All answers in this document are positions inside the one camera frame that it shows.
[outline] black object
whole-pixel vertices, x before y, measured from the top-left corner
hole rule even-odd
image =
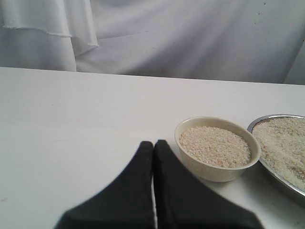
[[[99,194],[68,210],[56,229],[153,229],[152,159],[152,143],[141,142],[121,174]]]
[[[211,191],[159,140],[153,156],[158,229],[262,229],[255,214]]]

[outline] uncooked rice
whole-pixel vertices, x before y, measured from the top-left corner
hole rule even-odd
[[[261,145],[264,161],[305,191],[305,119],[274,118],[256,125],[253,135]]]
[[[179,142],[187,153],[212,166],[242,167],[251,160],[248,144],[233,132],[218,127],[189,128],[181,134]]]

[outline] white cloth backdrop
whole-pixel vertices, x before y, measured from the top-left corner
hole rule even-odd
[[[305,84],[304,0],[2,0],[0,65]]]

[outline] white table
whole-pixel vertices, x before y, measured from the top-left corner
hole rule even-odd
[[[142,140],[217,116],[247,127],[269,114],[305,114],[305,86],[0,68],[0,228],[52,228],[109,184]],[[258,166],[205,182],[255,212],[267,229],[305,227],[305,208]]]

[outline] cream bowl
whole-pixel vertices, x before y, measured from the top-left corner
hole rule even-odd
[[[186,129],[196,126],[218,127],[232,131],[236,135],[242,137],[249,145],[251,152],[251,160],[247,165],[236,168],[218,167],[199,161],[198,159],[187,153],[179,142],[181,134]],[[259,160],[261,155],[261,148],[259,146],[259,143],[256,141],[256,139],[250,132],[248,132],[246,129],[242,128],[237,124],[216,117],[194,117],[181,122],[176,127],[175,140],[180,149],[182,163],[184,164],[184,166],[186,166],[196,176],[214,182],[226,182],[234,180],[239,175],[241,175],[247,168],[253,166]]]

